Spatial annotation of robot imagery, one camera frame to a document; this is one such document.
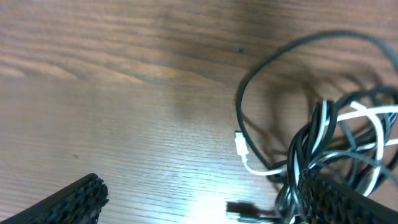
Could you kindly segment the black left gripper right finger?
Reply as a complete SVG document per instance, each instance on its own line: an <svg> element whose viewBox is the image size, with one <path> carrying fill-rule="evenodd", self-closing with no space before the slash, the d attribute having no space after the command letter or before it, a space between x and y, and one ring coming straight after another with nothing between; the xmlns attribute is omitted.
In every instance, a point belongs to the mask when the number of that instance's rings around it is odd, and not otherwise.
<svg viewBox="0 0 398 224"><path fill-rule="evenodd" d="M318 172L300 175L300 216L307 223L397 224L397 212Z"/></svg>

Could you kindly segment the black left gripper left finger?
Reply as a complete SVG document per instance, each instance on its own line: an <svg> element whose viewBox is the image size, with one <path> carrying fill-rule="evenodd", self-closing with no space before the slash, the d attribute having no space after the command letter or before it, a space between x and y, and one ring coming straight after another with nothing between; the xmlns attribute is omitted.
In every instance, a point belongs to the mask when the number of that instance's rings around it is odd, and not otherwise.
<svg viewBox="0 0 398 224"><path fill-rule="evenodd" d="M108 201L104 180L90 173L1 224L97 224Z"/></svg>

